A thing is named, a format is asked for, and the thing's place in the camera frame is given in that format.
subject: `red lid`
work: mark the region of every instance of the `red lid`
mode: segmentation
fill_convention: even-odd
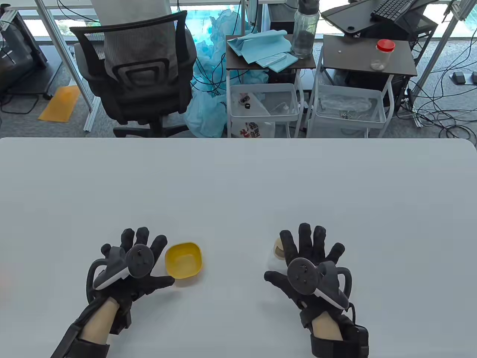
[[[378,50],[383,52],[393,52],[396,44],[391,40],[379,40],[378,41]]]

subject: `metal frame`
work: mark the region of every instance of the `metal frame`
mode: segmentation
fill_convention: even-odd
[[[41,18],[41,21],[45,25],[45,28],[48,31],[48,34],[50,35],[50,38],[56,50],[58,51],[58,54],[61,56],[63,63],[68,68],[68,71],[73,77],[73,80],[78,85],[81,95],[83,96],[88,106],[89,115],[86,119],[86,123],[84,124],[83,130],[86,132],[90,132],[91,128],[93,127],[93,122],[96,117],[96,113],[98,112],[101,99],[96,96],[94,96],[93,99],[89,97],[88,89],[82,82],[83,78],[80,75],[78,68],[76,67],[73,57],[71,56],[68,46],[66,45],[66,42],[64,41],[60,33],[60,29],[58,29],[58,26],[56,25],[51,12],[45,7],[45,4],[42,0],[35,0],[35,3],[38,7],[38,14]]]

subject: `water bottle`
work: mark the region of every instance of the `water bottle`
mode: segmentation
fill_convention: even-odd
[[[291,50],[298,58],[306,58],[313,54],[316,25],[320,18],[319,4],[318,0],[298,0],[291,44]]]

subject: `chair leg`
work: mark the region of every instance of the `chair leg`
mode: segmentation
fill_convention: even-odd
[[[145,128],[118,127],[113,128],[113,133],[116,138],[126,138],[126,136],[150,137],[149,129]]]

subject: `finger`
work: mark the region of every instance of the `finger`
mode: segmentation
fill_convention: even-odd
[[[147,245],[147,239],[149,238],[149,230],[147,227],[143,226],[142,228],[137,229],[136,231],[136,242],[134,245],[139,243]]]
[[[344,245],[342,243],[337,242],[335,245],[333,245],[326,259],[333,261],[335,264],[337,264],[341,255],[343,255],[343,252],[344,252]]]
[[[157,236],[151,244],[151,251],[154,254],[154,263],[157,262],[159,256],[167,245],[167,238],[164,235]]]
[[[313,260],[319,263],[325,258],[326,229],[320,225],[313,231]]]
[[[311,259],[313,254],[313,245],[311,243],[311,227],[310,224],[300,224],[298,228],[298,246],[299,256],[306,259]]]
[[[144,291],[146,295],[150,295],[155,290],[172,286],[175,281],[176,280],[171,276],[146,276],[139,279],[138,287],[141,291]]]
[[[101,246],[101,253],[104,255],[105,258],[109,257],[110,250],[111,250],[111,245],[108,243],[105,243],[103,246]]]
[[[298,256],[298,250],[293,241],[293,236],[290,231],[283,230],[280,232],[281,245],[283,246],[283,251],[285,252],[285,261],[287,266],[294,258]]]
[[[121,247],[124,249],[125,252],[128,252],[131,247],[133,247],[133,240],[134,240],[134,230],[133,229],[125,229],[121,234]]]
[[[265,281],[270,282],[272,285],[282,290],[289,299],[300,307],[298,302],[300,301],[301,295],[291,286],[287,276],[276,271],[266,271],[263,278]]]

